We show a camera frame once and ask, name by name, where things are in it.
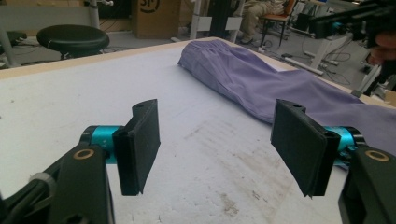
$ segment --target black stool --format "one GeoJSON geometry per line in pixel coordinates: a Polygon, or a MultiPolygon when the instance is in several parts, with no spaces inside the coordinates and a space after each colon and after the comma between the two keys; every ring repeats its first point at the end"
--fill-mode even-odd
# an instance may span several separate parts
{"type": "Polygon", "coordinates": [[[61,52],[61,60],[99,54],[110,42],[105,32],[85,25],[50,26],[37,33],[37,41],[61,52]]]}

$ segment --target purple cloth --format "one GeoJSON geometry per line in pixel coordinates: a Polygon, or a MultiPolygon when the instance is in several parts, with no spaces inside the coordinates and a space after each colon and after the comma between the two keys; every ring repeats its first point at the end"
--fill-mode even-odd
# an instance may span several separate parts
{"type": "Polygon", "coordinates": [[[249,50],[220,40],[190,42],[178,64],[265,122],[274,120],[276,99],[292,101],[320,125],[354,127],[370,147],[396,155],[396,109],[366,105],[305,70],[278,72],[249,50]]]}

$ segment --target gray floor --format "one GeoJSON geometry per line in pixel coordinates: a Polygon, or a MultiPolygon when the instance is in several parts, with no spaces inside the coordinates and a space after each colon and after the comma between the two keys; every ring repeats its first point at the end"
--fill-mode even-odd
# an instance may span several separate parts
{"type": "MultiPolygon", "coordinates": [[[[261,35],[260,31],[255,35],[254,40],[249,45],[241,45],[241,47],[258,51],[261,35]]],[[[281,55],[288,53],[292,55],[292,59],[304,63],[311,64],[310,58],[303,54],[304,50],[317,52],[321,40],[312,39],[294,32],[288,31],[289,37],[283,40],[281,46],[278,46],[279,37],[276,35],[268,35],[265,37],[264,54],[282,61],[281,55]]],[[[131,32],[115,32],[108,33],[110,37],[110,45],[105,50],[111,53],[126,49],[138,49],[148,46],[172,43],[170,39],[137,39],[131,32]]],[[[177,36],[180,40],[188,40],[189,33],[186,28],[180,28],[177,36]]],[[[34,38],[30,37],[23,41],[21,46],[14,48],[17,59],[24,66],[34,63],[45,63],[57,61],[60,59],[58,52],[40,47],[34,38]]],[[[339,61],[338,66],[329,65],[322,76],[330,81],[336,82],[342,86],[352,90],[357,89],[364,78],[362,69],[364,65],[361,63],[367,55],[367,49],[361,46],[359,42],[350,42],[335,52],[335,59],[339,61]]]]}

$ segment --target white table surface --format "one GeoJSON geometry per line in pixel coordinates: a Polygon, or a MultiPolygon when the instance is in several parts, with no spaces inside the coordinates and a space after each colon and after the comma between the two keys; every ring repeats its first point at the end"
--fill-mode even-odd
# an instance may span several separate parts
{"type": "Polygon", "coordinates": [[[3,198],[86,127],[124,125],[132,105],[158,99],[162,143],[145,193],[121,196],[117,167],[107,166],[117,223],[341,223],[346,173],[334,168],[326,196],[305,198],[270,144],[271,126],[177,65],[185,45],[0,71],[3,198]]]}

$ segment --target person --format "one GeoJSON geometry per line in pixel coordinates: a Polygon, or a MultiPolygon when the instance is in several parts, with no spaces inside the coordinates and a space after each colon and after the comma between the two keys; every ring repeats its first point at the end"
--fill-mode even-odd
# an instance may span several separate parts
{"type": "Polygon", "coordinates": [[[241,32],[243,33],[241,44],[249,44],[256,34],[256,25],[259,17],[266,14],[280,15],[284,12],[286,0],[247,0],[242,12],[241,32]]]}
{"type": "Polygon", "coordinates": [[[396,60],[396,31],[385,31],[375,37],[378,46],[370,49],[370,64],[382,64],[385,60],[396,60]]]}

